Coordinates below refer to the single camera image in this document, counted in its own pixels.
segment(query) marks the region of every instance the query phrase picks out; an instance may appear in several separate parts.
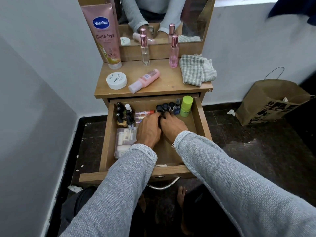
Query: brown paper bag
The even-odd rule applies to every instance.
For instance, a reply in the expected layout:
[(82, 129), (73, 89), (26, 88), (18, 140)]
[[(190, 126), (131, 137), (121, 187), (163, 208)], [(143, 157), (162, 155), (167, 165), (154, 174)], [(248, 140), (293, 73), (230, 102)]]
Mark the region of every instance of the brown paper bag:
[(250, 88), (236, 117), (241, 125), (274, 121), (310, 100), (311, 96), (288, 80), (259, 80)]

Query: nail polish remover jar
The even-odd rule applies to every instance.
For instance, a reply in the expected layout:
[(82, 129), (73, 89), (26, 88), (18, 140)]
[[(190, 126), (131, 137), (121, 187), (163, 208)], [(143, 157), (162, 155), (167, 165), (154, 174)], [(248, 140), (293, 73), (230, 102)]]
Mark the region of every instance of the nail polish remover jar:
[(123, 72), (113, 72), (107, 76), (106, 82), (111, 89), (118, 90), (127, 85), (127, 78)]

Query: metal drawer handle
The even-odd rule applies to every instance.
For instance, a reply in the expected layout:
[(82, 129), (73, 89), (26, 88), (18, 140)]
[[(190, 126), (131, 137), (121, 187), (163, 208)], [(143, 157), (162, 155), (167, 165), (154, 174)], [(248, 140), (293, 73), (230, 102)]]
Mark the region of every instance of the metal drawer handle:
[(164, 187), (155, 187), (155, 186), (152, 186), (151, 184), (147, 184), (147, 186), (150, 187), (150, 188), (153, 188), (153, 189), (155, 189), (155, 190), (163, 191), (163, 190), (169, 188), (170, 186), (172, 186), (172, 185), (173, 185), (174, 183), (176, 183), (179, 179), (180, 179), (180, 176), (177, 177), (173, 182), (171, 182), (170, 184), (168, 184), (168, 185), (166, 185), (166, 186), (164, 186)]

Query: drawer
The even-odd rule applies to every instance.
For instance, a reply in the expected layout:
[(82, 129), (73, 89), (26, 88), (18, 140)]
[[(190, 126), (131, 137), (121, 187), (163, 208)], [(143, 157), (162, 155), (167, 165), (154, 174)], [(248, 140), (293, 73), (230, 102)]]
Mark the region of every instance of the drawer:
[[(109, 111), (105, 128), (104, 143), (100, 161), (99, 172), (85, 173), (80, 175), (80, 182), (99, 184), (107, 175), (109, 168), (116, 161), (114, 158), (114, 149), (116, 141), (116, 130), (118, 128), (115, 117), (116, 103), (120, 101), (123, 104), (129, 103), (133, 111), (154, 110), (156, 105), (163, 103), (176, 102), (176, 99), (182, 99), (184, 95), (169, 95), (169, 96), (154, 96), (154, 97), (140, 97), (131, 99), (115, 99), (109, 103)], [(198, 94), (190, 94), (193, 98), (191, 112), (187, 117), (177, 117), (182, 120), (188, 127), (189, 131), (198, 135), (205, 136), (212, 139), (210, 130), (204, 115), (200, 97)], [(156, 167), (154, 168), (150, 181), (168, 180), (177, 177), (193, 178), (194, 175), (186, 168), (181, 160), (181, 157), (176, 153), (171, 144), (167, 142), (164, 135), (161, 136), (160, 141), (153, 149), (157, 156)], [(167, 165), (164, 167), (157, 167), (157, 165)]]

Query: grey sleeve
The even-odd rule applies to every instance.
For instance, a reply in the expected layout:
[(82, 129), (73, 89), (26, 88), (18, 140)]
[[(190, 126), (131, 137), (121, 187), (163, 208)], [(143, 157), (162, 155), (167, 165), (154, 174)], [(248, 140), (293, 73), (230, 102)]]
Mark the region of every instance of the grey sleeve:
[(166, 15), (162, 22), (160, 23), (160, 28), (158, 31), (163, 31), (165, 33), (169, 33), (169, 25), (173, 23), (175, 25), (175, 29), (180, 25), (180, 16), (182, 9), (184, 7), (185, 0), (170, 0)]
[(157, 155), (151, 148), (132, 145), (112, 165), (97, 191), (61, 236), (128, 236), (138, 198), (156, 161)]
[(129, 26), (137, 33), (138, 28), (142, 25), (148, 25), (144, 19), (135, 0), (121, 0), (123, 10), (128, 19)]
[(315, 207), (230, 158), (214, 142), (183, 131), (174, 147), (241, 236), (316, 236)]

